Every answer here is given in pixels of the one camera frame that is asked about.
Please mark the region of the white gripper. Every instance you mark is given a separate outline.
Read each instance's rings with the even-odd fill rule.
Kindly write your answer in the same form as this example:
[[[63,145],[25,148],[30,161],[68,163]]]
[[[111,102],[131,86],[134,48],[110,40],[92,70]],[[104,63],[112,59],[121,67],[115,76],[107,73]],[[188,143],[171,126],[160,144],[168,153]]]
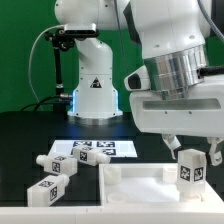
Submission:
[[[175,135],[208,137],[213,166],[222,163],[224,146],[224,83],[204,82],[189,90],[189,98],[163,101],[151,91],[130,95],[134,122],[141,132],[163,134],[162,139],[177,158],[181,144]]]

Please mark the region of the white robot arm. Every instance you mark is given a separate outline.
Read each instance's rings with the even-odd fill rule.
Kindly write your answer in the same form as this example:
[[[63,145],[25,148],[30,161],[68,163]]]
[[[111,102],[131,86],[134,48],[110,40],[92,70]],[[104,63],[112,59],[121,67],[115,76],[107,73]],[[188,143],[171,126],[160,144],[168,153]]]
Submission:
[[[55,17],[78,50],[71,119],[108,120],[130,110],[139,131],[208,140],[222,161],[224,65],[210,65],[205,39],[213,0],[56,0]]]

